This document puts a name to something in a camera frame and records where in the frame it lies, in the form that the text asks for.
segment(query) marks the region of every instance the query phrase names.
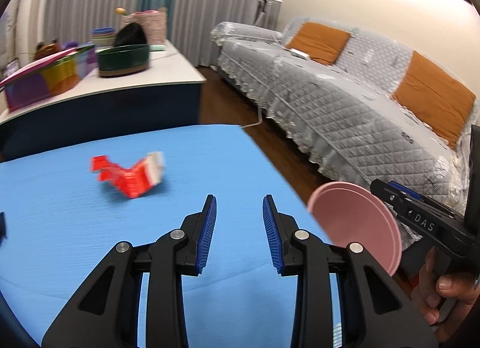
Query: white power strip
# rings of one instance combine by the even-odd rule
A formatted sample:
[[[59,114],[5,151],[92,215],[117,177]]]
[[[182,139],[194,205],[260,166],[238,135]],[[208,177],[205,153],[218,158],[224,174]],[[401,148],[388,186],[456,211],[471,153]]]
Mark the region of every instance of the white power strip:
[[[299,50],[290,49],[290,53],[294,57],[298,57],[298,58],[304,59],[304,60],[310,60],[310,56],[308,54],[300,52]]]

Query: sofa armrest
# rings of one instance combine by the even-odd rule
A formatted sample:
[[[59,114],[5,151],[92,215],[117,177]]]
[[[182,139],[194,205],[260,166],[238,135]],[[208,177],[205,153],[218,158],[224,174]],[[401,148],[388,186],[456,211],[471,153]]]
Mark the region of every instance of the sofa armrest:
[[[218,46],[223,46],[226,40],[280,43],[282,36],[283,34],[278,31],[233,22],[219,23],[210,32],[211,40]]]

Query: blue bowl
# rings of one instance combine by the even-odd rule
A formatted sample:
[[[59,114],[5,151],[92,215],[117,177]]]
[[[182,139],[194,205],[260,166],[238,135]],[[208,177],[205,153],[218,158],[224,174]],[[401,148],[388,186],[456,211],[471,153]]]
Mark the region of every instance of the blue bowl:
[[[99,35],[99,34],[106,35],[106,34],[112,34],[114,32],[115,32],[114,28],[99,28],[99,29],[92,30],[92,35]]]

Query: green container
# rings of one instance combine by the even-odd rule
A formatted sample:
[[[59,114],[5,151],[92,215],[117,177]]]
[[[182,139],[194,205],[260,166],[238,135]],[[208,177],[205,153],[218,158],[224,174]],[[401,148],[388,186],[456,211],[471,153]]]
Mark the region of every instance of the green container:
[[[150,66],[149,45],[127,45],[97,53],[98,75],[115,77],[137,73]]]

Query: sofa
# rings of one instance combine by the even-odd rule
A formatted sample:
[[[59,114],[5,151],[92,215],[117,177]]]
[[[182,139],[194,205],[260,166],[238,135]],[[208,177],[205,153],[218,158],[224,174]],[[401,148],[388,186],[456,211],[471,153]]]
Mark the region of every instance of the sofa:
[[[306,22],[350,33],[334,64],[294,57],[286,49]],[[220,47],[219,72],[261,107],[320,173],[365,188],[377,178],[394,180],[465,211],[469,137],[480,101],[474,99],[458,142],[448,147],[391,97],[413,49],[369,30],[312,17],[292,19],[283,32],[223,22],[211,39]],[[399,226],[404,249],[421,238]]]

